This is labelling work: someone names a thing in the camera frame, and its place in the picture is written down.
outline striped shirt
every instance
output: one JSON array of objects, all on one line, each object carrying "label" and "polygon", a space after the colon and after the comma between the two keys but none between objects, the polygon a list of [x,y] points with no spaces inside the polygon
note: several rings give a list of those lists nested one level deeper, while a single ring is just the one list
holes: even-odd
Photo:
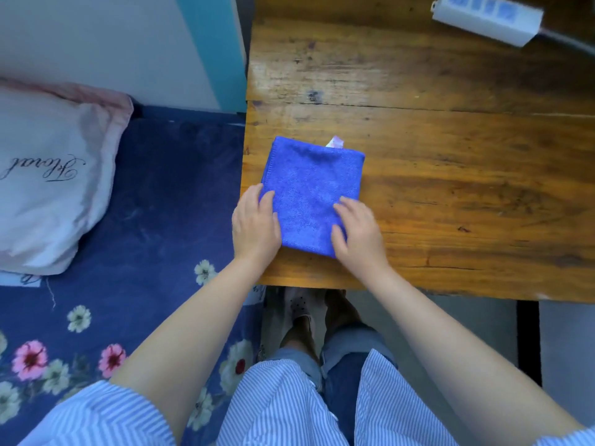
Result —
[{"label": "striped shirt", "polygon": [[[229,406],[218,446],[241,444],[347,446],[313,383],[291,360],[264,361],[244,375]],[[450,433],[398,370],[373,350],[362,368],[355,444],[450,446]],[[538,446],[595,444],[595,429]],[[38,445],[175,445],[163,415],[132,390],[99,382],[56,406],[23,440]]]}]

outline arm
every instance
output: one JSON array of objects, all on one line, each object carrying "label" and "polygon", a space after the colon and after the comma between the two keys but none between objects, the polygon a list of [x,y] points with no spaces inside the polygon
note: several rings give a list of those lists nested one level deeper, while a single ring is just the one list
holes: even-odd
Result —
[{"label": "arm", "polygon": [[259,204],[261,188],[250,187],[233,212],[233,261],[146,338],[110,380],[153,402],[178,443],[246,294],[281,246],[274,194]]},{"label": "arm", "polygon": [[582,429],[540,387],[391,269],[372,211],[342,198],[337,258],[372,292],[457,415],[482,444],[531,445]]}]

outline power strip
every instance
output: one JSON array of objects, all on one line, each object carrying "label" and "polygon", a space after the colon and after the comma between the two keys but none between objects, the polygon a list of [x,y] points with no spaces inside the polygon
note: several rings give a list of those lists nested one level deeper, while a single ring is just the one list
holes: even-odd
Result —
[{"label": "power strip", "polygon": [[436,0],[432,19],[522,47],[537,33],[543,10],[510,0]]}]

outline folded cloth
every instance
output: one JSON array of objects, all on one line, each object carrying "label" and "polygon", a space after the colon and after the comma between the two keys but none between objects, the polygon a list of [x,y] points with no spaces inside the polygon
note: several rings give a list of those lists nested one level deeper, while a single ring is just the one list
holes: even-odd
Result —
[{"label": "folded cloth", "polygon": [[333,209],[339,197],[359,197],[365,155],[277,136],[262,175],[261,194],[274,190],[283,245],[335,258],[333,224],[343,228]]}]

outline person's left hand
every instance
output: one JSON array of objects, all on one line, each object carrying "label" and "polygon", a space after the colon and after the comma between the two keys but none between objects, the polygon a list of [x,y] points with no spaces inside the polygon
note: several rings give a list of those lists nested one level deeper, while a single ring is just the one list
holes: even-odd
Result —
[{"label": "person's left hand", "polygon": [[250,186],[231,216],[233,249],[236,259],[248,259],[264,270],[281,247],[281,228],[277,213],[272,212],[274,191],[258,196],[262,183]]}]

